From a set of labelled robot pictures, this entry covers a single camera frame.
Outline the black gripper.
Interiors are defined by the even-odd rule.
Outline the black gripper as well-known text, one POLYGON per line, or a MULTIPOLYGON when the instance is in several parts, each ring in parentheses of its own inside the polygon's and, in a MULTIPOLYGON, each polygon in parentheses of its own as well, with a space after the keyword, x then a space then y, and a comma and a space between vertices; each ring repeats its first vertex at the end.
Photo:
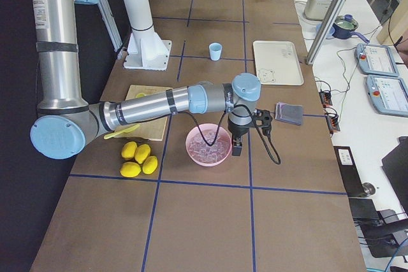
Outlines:
POLYGON ((231 141, 232 141, 232 148, 231 148, 231 155, 239 157, 242 153, 242 138, 244 135, 248 133, 248 128, 234 128, 231 129, 231 141))

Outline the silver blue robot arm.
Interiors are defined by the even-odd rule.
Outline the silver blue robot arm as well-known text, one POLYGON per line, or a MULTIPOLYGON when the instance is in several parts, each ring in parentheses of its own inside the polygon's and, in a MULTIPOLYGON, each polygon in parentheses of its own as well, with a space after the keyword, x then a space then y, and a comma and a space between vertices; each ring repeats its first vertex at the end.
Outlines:
POLYGON ((67 159, 118 126, 186 110, 228 114, 233 141, 255 124, 261 83, 250 73, 239 74, 231 83, 200 82, 119 103, 89 104, 81 93, 75 1, 33 0, 43 88, 39 117, 30 131, 37 151, 52 159, 67 159))

